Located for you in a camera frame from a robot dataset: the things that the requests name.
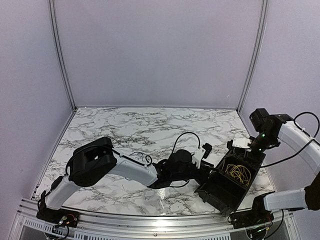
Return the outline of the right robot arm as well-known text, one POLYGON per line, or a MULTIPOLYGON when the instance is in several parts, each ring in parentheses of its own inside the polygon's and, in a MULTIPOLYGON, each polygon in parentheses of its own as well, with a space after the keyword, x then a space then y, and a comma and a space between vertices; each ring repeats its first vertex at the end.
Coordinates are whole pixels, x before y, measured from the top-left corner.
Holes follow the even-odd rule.
POLYGON ((320 143, 315 136, 307 133, 296 118, 288 114, 269 114, 264 108, 257 108, 249 119, 258 132, 258 136, 250 144, 251 154, 258 158, 266 150, 277 148, 281 143, 287 144, 295 153, 277 163, 283 163, 300 156, 312 169, 315 178, 312 183, 300 189, 271 192, 254 198, 252 209, 247 219, 258 224, 268 212, 274 210, 298 211, 320 209, 320 143))

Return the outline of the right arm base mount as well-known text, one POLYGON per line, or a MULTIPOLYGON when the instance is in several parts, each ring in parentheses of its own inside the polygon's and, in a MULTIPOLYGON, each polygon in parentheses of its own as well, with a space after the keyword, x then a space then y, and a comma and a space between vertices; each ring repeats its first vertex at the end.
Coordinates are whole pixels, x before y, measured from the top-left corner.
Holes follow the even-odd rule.
POLYGON ((247 228, 254 225, 271 223, 274 215, 271 211, 266 210, 264 197, 268 194, 256 196, 253 200, 252 207, 249 210, 238 211, 229 215, 229 222, 234 229, 247 228))

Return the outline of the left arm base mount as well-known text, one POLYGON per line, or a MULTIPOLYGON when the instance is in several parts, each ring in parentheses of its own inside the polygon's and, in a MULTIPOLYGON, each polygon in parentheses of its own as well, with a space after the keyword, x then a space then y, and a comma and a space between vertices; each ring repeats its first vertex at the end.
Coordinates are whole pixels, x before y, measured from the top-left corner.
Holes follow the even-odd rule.
POLYGON ((67 225, 76 228, 79 222, 80 213, 73 210, 60 208, 53 210, 47 207, 45 198, 50 194, 44 190, 37 201, 36 218, 56 225, 67 225))

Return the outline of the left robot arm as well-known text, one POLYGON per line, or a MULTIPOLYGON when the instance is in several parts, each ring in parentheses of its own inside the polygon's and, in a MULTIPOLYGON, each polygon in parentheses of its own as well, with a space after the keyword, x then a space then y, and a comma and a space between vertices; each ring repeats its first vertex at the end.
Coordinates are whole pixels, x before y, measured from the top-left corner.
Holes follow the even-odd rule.
POLYGON ((60 222, 65 201, 80 188, 94 186, 107 174, 134 180, 150 189, 167 188, 178 181, 206 183, 215 169, 205 160, 211 150, 212 146, 206 143, 194 154, 180 149, 157 163, 142 163, 116 150, 110 138, 99 138, 73 152, 65 174, 51 184, 49 191, 42 192, 38 212, 53 223, 60 222))

